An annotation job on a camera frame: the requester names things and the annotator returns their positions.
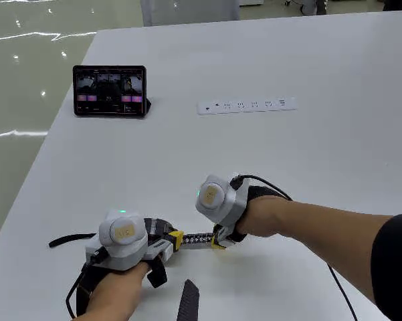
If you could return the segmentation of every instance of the black fabric strap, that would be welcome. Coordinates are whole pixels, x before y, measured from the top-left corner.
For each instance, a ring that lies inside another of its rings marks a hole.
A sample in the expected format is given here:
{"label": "black fabric strap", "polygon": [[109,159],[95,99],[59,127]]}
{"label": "black fabric strap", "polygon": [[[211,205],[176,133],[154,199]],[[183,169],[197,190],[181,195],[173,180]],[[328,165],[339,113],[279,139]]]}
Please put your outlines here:
{"label": "black fabric strap", "polygon": [[[248,207],[248,202],[250,202],[252,199],[256,199],[258,197],[266,196],[266,195],[282,197],[281,194],[273,191],[269,187],[249,186],[248,187],[248,195],[247,195],[247,207]],[[245,216],[246,213],[247,213],[247,208],[245,208],[245,211],[242,213],[241,217],[237,220],[237,222],[236,222],[237,224]],[[231,235],[229,235],[228,238],[230,238],[234,242],[240,242],[243,239],[245,239],[246,236],[247,236],[247,234],[241,234],[236,229],[234,229],[233,233]]]}
{"label": "black fabric strap", "polygon": [[186,280],[181,294],[177,321],[197,321],[199,309],[199,289],[191,281]]}
{"label": "black fabric strap", "polygon": [[81,316],[86,312],[92,292],[102,279],[110,273],[109,269],[90,266],[87,268],[84,277],[80,280],[76,290],[76,314]]}
{"label": "black fabric strap", "polygon": [[68,243],[68,242],[71,242],[71,241],[76,241],[78,239],[91,239],[91,238],[93,238],[94,235],[95,235],[95,233],[66,235],[66,236],[63,236],[63,237],[59,237],[59,238],[57,238],[57,239],[55,239],[53,241],[50,241],[49,242],[49,247],[50,248],[56,247],[56,246],[59,246],[59,245],[64,244],[64,243]]}
{"label": "black fabric strap", "polygon": [[371,277],[377,307],[392,321],[402,320],[402,215],[379,230],[373,242]]}

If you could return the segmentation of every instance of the tile floor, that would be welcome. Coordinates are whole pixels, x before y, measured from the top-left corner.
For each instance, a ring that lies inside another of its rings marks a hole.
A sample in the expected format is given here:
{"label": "tile floor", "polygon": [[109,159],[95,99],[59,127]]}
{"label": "tile floor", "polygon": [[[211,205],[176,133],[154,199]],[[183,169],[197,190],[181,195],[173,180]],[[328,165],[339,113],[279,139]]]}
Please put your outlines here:
{"label": "tile floor", "polygon": [[[329,13],[381,11],[331,1]],[[242,19],[299,16],[284,0],[241,8]],[[142,25],[139,0],[0,0],[0,228],[95,31]]]}

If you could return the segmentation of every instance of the yellow connector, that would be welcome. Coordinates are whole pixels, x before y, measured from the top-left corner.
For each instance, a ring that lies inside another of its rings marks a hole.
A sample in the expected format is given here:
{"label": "yellow connector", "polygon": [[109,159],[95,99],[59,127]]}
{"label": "yellow connector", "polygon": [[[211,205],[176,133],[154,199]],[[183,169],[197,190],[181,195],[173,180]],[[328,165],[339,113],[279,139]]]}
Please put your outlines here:
{"label": "yellow connector", "polygon": [[212,249],[225,249],[226,247],[224,247],[224,246],[221,246],[221,245],[219,245],[219,244],[216,244],[215,242],[214,242],[214,238],[215,238],[215,235],[213,236],[213,238],[211,239],[211,248]]}
{"label": "yellow connector", "polygon": [[172,235],[173,237],[175,237],[177,239],[175,242],[176,243],[175,250],[178,251],[180,248],[181,242],[183,242],[183,235],[184,235],[183,231],[174,231],[174,232],[169,233],[169,235]]}

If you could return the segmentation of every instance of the black sleeve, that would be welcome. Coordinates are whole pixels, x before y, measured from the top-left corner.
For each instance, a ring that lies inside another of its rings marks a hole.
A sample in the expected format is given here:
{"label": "black sleeve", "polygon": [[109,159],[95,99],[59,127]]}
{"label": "black sleeve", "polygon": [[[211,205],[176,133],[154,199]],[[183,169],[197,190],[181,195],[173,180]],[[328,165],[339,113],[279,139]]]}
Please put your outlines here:
{"label": "black sleeve", "polygon": [[392,321],[402,320],[402,215],[379,230],[373,242],[371,275],[377,307]]}

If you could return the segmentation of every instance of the power strip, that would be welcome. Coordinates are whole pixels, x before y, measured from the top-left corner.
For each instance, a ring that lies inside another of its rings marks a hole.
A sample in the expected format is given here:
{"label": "power strip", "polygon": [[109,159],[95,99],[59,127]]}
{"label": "power strip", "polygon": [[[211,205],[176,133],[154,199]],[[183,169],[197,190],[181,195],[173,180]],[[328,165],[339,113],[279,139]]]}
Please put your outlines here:
{"label": "power strip", "polygon": [[296,110],[296,99],[243,99],[243,100],[215,100],[199,102],[198,114],[229,114],[234,112],[268,112],[277,110]]}

